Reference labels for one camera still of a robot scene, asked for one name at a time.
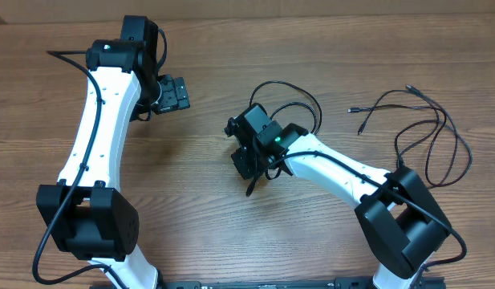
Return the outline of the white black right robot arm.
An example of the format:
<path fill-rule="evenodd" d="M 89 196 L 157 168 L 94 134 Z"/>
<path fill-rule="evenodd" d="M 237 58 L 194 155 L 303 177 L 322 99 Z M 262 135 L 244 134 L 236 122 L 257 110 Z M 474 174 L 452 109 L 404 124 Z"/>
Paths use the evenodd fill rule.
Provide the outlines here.
<path fill-rule="evenodd" d="M 379 261 L 374 288 L 412 288 L 424 265 L 448 237 L 450 223 L 412 169 L 390 173 L 363 165 L 327 147 L 306 129 L 282 128 L 263 116 L 231 118 L 225 127 L 240 147 L 233 163 L 256 183 L 271 169 L 313 181 L 346 202 Z"/>

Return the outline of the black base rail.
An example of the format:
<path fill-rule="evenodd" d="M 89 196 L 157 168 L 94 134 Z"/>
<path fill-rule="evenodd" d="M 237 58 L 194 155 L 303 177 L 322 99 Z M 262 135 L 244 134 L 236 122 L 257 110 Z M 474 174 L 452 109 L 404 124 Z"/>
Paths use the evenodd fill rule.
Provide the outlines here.
<path fill-rule="evenodd" d="M 91 289 L 116 288 L 115 286 L 90 286 Z M 368 289 L 375 288 L 371 277 L 342 277 L 329 281 L 287 281 L 287 282 L 235 282 L 204 283 L 198 281 L 164 282 L 157 288 L 164 289 Z M 411 289 L 446 289 L 442 277 L 420 277 L 411 285 Z"/>

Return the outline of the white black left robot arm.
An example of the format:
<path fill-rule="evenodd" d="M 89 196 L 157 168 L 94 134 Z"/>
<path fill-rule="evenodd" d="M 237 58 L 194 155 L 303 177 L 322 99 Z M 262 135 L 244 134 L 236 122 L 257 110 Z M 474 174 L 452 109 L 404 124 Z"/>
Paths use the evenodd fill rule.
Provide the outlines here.
<path fill-rule="evenodd" d="M 32 262 L 37 283 L 55 285 L 97 269 L 114 288 L 165 286 L 138 245 L 139 214 L 120 192 L 130 123 L 189 107 L 184 82 L 158 74 L 165 59 L 156 56 L 157 44 L 137 36 L 96 40 L 85 65 L 72 59 L 74 51 L 51 51 L 86 75 L 87 99 L 57 182 L 38 188 L 36 206 L 47 228 Z M 88 265 L 57 279 L 43 278 L 39 264 L 48 240 Z"/>

